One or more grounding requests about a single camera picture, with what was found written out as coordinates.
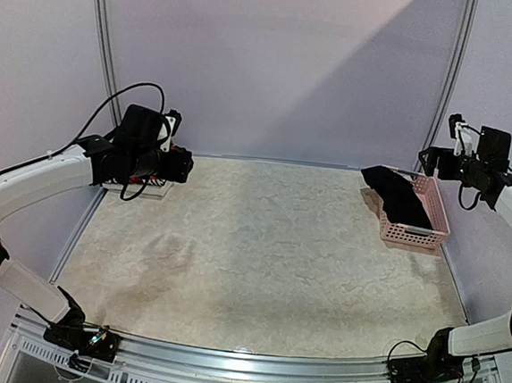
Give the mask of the red black plaid shirt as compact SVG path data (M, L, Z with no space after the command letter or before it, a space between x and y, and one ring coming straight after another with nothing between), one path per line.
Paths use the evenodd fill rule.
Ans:
M139 178L130 178L128 186L126 187L125 195L133 196L143 187L144 180ZM102 185L105 189L113 191L114 193L120 194L123 188L123 184L110 179ZM165 181L164 179L155 179L154 177L149 178L147 186L144 191L141 192L143 198L162 199L167 196L170 188L173 187L173 183Z

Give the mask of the left aluminium frame post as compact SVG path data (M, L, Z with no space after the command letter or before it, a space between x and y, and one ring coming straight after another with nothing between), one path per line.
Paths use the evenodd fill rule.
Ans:
M93 0L95 6L95 23L97 27L98 48L101 66L103 70L103 78L105 91L107 96L111 96L117 91L115 69L113 66L113 56L111 48L111 39L109 33L107 0Z

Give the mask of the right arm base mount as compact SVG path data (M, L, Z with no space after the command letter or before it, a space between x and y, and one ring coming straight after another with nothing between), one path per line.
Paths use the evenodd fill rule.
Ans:
M465 356L416 356L392 358L386 361L390 383L463 383Z

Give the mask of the black t-shirt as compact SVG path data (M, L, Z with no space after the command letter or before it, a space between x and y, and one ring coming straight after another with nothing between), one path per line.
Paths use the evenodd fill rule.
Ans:
M409 180L381 165L364 168L361 173L366 185L382 199L382 209L389 222L433 229L422 201Z

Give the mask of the aluminium front rail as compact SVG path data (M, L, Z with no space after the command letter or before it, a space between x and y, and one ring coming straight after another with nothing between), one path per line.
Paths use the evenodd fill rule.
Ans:
M321 359L218 351L124 335L113 362L80 359L47 343L45 324L20 309L0 359L0 383L391 383L386 361ZM499 383L492 359L453 383Z

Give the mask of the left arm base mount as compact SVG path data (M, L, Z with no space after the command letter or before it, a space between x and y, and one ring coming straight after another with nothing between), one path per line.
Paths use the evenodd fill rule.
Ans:
M61 320L50 324L43 336L46 342L78 355L113 362L122 337L106 327L88 327L81 320Z

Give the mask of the pink plastic basket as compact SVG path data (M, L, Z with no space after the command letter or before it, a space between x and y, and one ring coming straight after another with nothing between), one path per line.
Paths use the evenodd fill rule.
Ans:
M362 169L362 176L377 195L382 240L428 252L439 249L450 228L434 178L381 165Z

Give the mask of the right aluminium frame post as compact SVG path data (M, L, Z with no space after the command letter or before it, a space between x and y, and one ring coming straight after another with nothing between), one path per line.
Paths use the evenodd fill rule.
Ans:
M431 125L424 140L423 149L431 146L439 135L441 124L449 108L449 101L452 97L454 87L457 84L459 71L465 57L466 48L471 35L471 28L474 23L474 16L478 0L465 0L463 12L460 16L457 26L457 35L454 39L454 45L449 58L446 76L441 87L441 97L439 97L437 106L434 109Z

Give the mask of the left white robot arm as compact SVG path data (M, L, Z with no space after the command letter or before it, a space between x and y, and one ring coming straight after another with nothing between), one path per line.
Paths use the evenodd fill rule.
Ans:
M181 115L132 104L121 124L106 136L78 137L65 149L0 170L0 222L15 212L69 190L114 181L127 187L132 179L185 183L194 162L172 138ZM81 309L63 290L10 257L0 238L0 288L35 310L54 326L70 348L90 339Z

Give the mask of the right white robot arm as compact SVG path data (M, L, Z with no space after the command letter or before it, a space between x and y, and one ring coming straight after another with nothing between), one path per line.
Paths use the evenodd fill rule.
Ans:
M445 245L467 321L436 331L417 374L436 382L453 362L512 351L512 137L447 118L444 145L419 151L422 173L435 178L453 211L458 236Z

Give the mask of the aluminium frame post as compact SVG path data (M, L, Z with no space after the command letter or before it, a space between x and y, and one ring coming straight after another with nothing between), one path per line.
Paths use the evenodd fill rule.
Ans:
M449 101L452 97L454 87L457 84L459 71L465 57L466 48L471 35L471 28L474 23L474 16L478 0L465 0L463 12L460 16L457 26L457 35L454 39L454 45L449 58L446 76L441 87L441 97L439 97L437 106L434 109L431 125L424 140L423 149L431 146L439 135L441 124L449 108Z
M117 91L115 69L113 66L113 56L111 48L111 39L109 33L107 0L93 0L95 6L95 23L97 27L98 48L101 66L103 70L103 78L105 91L107 96L111 96Z

